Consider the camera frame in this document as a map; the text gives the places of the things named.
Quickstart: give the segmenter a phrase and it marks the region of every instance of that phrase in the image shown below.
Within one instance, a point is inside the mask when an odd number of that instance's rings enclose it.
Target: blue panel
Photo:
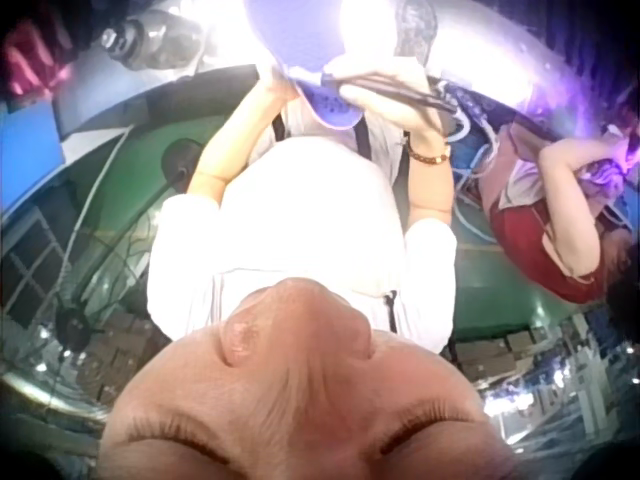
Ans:
[[[10,115],[2,115],[0,186],[4,213],[59,168],[64,157],[50,102],[42,101]]]

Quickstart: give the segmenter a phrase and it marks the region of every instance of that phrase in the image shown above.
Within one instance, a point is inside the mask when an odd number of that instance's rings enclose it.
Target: woman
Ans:
[[[600,139],[547,144],[514,123],[501,129],[491,170],[479,181],[496,240],[530,280],[569,302],[602,298],[629,267],[631,232],[603,214],[622,193],[637,115]],[[606,181],[603,159],[612,159]]]
[[[415,60],[331,69],[429,91]],[[101,478],[512,478],[480,398],[437,355],[455,289],[438,115],[340,94],[411,132],[404,245],[389,179],[339,142],[289,138],[240,174],[295,96],[261,80],[163,208],[149,311],[176,341],[118,399]]]

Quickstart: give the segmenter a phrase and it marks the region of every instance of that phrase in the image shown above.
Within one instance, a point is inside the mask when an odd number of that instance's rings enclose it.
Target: bracelet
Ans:
[[[440,165],[441,163],[448,162],[451,159],[451,145],[445,146],[445,151],[442,155],[438,155],[437,157],[425,157],[424,155],[420,155],[413,148],[411,148],[411,137],[407,139],[407,152],[409,152],[409,157],[417,160],[420,163],[424,163],[425,165]]]

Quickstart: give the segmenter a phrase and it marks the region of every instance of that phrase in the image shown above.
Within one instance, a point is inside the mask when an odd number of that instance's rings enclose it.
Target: nose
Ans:
[[[223,327],[223,349],[234,366],[371,355],[371,327],[364,315],[313,280],[286,279],[249,302]]]

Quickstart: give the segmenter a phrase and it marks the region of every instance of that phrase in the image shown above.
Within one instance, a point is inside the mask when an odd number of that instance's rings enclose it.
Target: red dress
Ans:
[[[532,205],[502,210],[498,209],[498,203],[499,200],[489,212],[491,228],[504,253],[525,276],[572,303],[589,303],[604,295],[602,252],[598,268],[579,279],[567,277],[547,254],[542,245],[544,225],[549,224],[549,210],[544,199]]]

